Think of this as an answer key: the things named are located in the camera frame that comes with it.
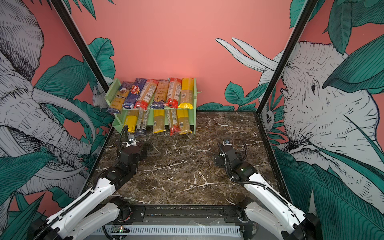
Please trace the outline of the blue yellow spaghetti bag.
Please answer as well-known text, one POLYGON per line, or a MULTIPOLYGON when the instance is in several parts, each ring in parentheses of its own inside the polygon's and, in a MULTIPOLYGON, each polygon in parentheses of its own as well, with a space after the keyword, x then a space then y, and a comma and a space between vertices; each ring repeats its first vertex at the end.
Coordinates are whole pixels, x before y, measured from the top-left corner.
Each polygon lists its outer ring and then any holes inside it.
POLYGON ((130 82, 122 82, 119 86, 114 99, 112 100, 109 108, 107 109, 108 113, 111 114, 120 114, 123 109, 123 103, 129 95, 129 91, 132 87, 132 83, 130 82))

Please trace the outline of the yellow label spaghetti bag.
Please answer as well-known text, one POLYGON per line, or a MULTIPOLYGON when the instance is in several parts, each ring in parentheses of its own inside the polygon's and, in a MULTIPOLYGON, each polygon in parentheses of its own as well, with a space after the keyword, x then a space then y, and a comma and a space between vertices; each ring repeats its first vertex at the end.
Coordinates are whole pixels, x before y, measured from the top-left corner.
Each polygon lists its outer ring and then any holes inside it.
POLYGON ((124 120, 124 126, 127 127, 128 133, 134 133, 138 121, 139 110, 128 110, 124 120))

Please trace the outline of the dark blue pasta box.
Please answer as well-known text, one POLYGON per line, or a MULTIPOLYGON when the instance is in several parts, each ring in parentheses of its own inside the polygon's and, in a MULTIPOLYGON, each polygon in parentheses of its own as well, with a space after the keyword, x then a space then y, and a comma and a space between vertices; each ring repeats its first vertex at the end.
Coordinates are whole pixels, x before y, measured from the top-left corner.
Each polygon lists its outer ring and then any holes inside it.
POLYGON ((123 109, 134 109, 136 102, 141 95, 147 79, 137 78, 129 91, 127 98, 123 103, 123 109))

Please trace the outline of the clear white label spaghetti bag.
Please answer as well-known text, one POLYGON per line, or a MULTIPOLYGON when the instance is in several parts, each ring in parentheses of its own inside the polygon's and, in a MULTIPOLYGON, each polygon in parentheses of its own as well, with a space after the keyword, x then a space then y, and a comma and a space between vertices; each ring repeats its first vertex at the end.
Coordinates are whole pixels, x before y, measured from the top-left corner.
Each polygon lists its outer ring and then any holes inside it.
POLYGON ((135 131, 136 137, 147 135, 148 117, 149 117, 148 110, 143 110, 143 109, 139 110, 136 131, 135 131))

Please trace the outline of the yellow spaghetti bag long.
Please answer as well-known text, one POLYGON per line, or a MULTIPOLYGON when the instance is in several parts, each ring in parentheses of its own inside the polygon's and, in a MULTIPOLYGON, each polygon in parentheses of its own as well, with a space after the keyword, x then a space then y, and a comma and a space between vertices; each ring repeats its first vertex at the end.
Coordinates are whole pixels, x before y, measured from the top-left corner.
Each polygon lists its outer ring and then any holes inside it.
POLYGON ((183 78, 179 108, 193 109, 194 108, 193 97, 194 97, 194 79, 183 78))

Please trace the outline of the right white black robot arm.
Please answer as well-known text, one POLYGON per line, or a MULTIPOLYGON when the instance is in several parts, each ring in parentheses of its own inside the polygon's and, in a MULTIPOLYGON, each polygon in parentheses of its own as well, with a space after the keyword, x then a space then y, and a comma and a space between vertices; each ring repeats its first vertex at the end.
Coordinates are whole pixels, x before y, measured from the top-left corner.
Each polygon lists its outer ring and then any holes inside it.
POLYGON ((247 153, 236 151, 229 140, 218 143, 216 166, 225 169, 232 183, 241 185, 261 203, 251 201, 240 207, 242 222, 261 225, 279 240, 321 240, 322 227, 318 217, 306 214, 275 191, 251 164, 247 153))

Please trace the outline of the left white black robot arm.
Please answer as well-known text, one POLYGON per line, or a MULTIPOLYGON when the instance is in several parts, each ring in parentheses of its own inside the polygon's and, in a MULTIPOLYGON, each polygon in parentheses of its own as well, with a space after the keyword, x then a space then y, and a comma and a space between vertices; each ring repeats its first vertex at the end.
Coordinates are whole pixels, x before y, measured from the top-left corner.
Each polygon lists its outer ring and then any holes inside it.
POLYGON ((100 209, 97 206, 111 197, 138 172, 139 162, 148 156, 147 147, 129 144, 119 149, 115 165, 99 174, 92 187, 74 202, 46 220, 37 219, 28 228, 28 240, 83 240, 97 229, 113 222, 126 222, 133 214, 130 203, 113 197, 100 209))

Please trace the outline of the red spaghetti bag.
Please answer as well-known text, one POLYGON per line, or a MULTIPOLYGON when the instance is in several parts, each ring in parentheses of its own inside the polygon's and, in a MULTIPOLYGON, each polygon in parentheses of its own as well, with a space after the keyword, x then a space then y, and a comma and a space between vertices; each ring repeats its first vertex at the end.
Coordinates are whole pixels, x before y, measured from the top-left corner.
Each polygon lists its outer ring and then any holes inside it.
POLYGON ((170 108, 177 109, 179 106, 179 98, 182 90, 182 80, 178 78, 169 78, 168 80, 169 88, 166 105, 170 108))
POLYGON ((135 104, 135 109, 147 110, 152 96, 154 95, 159 81, 154 79, 147 79, 142 92, 135 104))
POLYGON ((170 135, 177 135, 181 132, 181 129, 179 127, 179 121, 177 116, 176 110, 165 110, 167 120, 168 120, 168 126, 170 128, 170 135))

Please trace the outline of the blue-end yellow spaghetti bag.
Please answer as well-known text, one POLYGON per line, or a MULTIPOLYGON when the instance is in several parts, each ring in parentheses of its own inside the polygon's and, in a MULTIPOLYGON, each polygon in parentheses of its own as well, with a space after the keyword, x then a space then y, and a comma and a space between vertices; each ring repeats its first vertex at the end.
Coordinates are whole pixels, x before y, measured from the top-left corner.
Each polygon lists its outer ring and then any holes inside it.
POLYGON ((154 95, 153 102, 150 106, 151 109, 164 109, 167 101, 167 94, 169 89, 169 81, 160 80, 154 95))

